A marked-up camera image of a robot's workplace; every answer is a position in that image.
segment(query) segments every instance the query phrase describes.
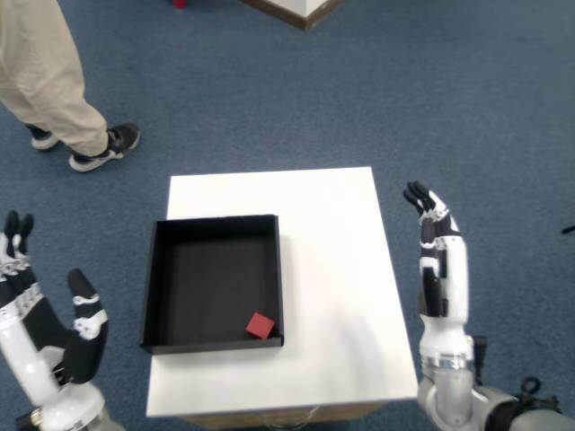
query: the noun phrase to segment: black box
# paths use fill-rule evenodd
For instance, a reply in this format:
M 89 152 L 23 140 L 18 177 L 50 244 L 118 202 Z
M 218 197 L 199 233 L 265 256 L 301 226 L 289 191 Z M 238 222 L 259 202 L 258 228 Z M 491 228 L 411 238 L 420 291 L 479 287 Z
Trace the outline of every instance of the black box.
M 254 312 L 268 339 L 245 331 Z M 140 346 L 158 355 L 284 344 L 276 215 L 156 222 Z

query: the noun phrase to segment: red cube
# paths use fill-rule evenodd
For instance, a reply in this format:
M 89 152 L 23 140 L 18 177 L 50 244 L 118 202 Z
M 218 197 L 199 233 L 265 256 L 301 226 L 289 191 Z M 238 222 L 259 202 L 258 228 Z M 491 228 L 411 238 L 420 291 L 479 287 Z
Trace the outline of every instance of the red cube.
M 258 339 L 266 339 L 270 336 L 275 325 L 276 322 L 272 319 L 255 312 L 245 330 Z
M 177 7 L 178 9 L 183 9 L 184 7 L 186 7 L 187 3 L 188 0 L 172 0 L 173 6 Z

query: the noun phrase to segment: blue carpet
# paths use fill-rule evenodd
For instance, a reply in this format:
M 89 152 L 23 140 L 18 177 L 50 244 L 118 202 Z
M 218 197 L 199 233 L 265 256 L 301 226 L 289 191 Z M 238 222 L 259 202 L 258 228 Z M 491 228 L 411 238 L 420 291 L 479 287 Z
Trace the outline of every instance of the blue carpet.
M 490 337 L 487 383 L 514 392 L 537 375 L 575 416 L 575 235 L 560 235 L 575 223 L 575 3 L 348 0 L 309 33 L 231 0 L 61 4 L 88 100 L 112 124 L 140 124 L 142 142 L 81 175 L 64 147 L 32 150 L 2 109 L 0 214 L 37 217 L 34 267 L 63 321 L 69 269 L 100 290 L 111 335 L 96 383 L 127 429 L 193 428 L 145 417 L 149 357 L 137 346 L 170 175 L 358 165 L 374 169 L 413 352 L 419 229 L 401 192 L 421 179 L 468 242 L 468 329 Z M 0 364 L 9 430 L 29 404 Z M 432 428 L 406 402 L 308 429 Z

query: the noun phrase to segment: robotic arm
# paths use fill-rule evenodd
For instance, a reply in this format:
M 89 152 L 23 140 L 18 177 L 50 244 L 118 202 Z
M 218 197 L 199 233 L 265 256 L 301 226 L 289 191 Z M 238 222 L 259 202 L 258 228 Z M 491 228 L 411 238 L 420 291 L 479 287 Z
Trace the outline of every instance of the robotic arm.
M 535 378 L 524 381 L 518 396 L 482 386 L 486 338 L 464 332 L 469 298 L 463 237 L 433 191 L 414 181 L 403 195 L 420 216 L 418 312 L 425 330 L 418 403 L 430 420 L 443 431 L 575 431 L 575 421 L 561 415 L 557 399 L 533 397 L 539 389 Z
M 42 294 L 28 254 L 33 218 L 14 212 L 0 234 L 0 348 L 36 409 L 18 418 L 21 430 L 121 429 L 109 421 L 90 381 L 100 364 L 108 318 L 100 297 L 79 269 L 68 274 L 75 307 L 65 329 Z

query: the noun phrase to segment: person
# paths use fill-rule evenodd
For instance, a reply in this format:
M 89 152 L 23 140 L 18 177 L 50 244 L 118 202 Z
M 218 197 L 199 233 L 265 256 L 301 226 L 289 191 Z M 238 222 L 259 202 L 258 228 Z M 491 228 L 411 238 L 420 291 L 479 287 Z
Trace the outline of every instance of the person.
M 57 0 L 0 1 L 0 101 L 41 151 L 66 144 L 69 164 L 92 171 L 120 159 L 140 138 L 126 123 L 108 128 L 84 98 L 84 73 Z

